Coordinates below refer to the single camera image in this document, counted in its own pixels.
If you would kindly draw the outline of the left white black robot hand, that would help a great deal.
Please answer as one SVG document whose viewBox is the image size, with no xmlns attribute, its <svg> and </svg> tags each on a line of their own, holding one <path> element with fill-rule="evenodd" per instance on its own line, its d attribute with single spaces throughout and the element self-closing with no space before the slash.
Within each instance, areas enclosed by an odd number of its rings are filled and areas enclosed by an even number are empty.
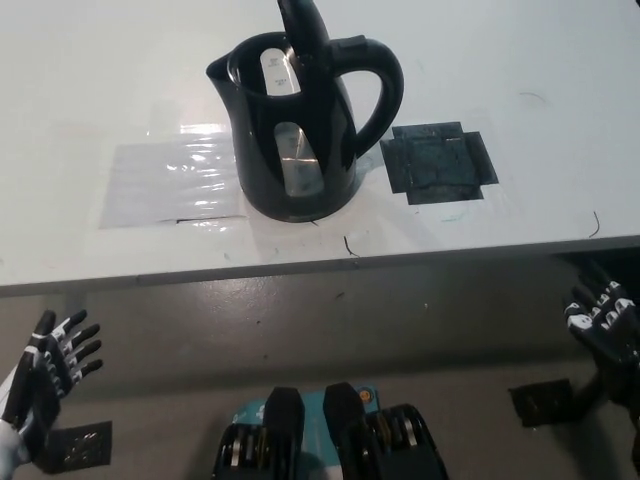
<svg viewBox="0 0 640 480">
<path fill-rule="evenodd" d="M 98 324 L 83 326 L 88 313 L 62 321 L 43 312 L 17 364 L 1 382 L 1 477 L 41 456 L 60 411 L 61 401 L 83 379 L 103 367 L 93 355 L 101 348 Z"/>
</svg>

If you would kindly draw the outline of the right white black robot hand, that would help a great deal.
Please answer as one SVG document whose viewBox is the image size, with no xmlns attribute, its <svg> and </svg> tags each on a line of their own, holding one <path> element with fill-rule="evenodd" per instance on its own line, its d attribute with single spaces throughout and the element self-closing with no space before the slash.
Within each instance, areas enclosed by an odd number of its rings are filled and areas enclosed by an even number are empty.
<svg viewBox="0 0 640 480">
<path fill-rule="evenodd" d="M 564 302 L 570 334 L 591 354 L 607 396 L 628 406 L 639 393 L 639 307 L 620 282 L 583 270 Z"/>
</svg>

